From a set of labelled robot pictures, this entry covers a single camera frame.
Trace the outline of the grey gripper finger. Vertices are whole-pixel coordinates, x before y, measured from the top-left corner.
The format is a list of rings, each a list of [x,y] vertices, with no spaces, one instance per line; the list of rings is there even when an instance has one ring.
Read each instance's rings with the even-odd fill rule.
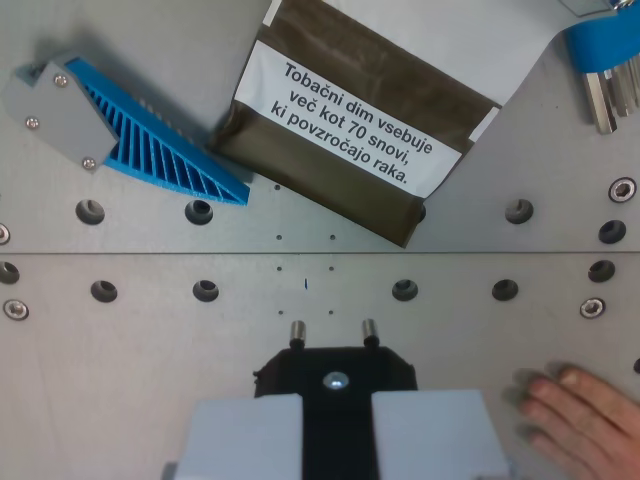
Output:
[[[372,396],[381,479],[508,479],[511,468],[478,390]]]
[[[196,406],[175,479],[301,479],[298,394],[207,400]]]

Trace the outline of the bare human hand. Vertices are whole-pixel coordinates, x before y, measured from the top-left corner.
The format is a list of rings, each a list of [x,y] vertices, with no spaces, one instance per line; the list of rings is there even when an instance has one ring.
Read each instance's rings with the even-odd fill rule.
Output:
[[[567,479],[639,477],[639,402],[579,364],[520,369],[501,392],[522,442]]]

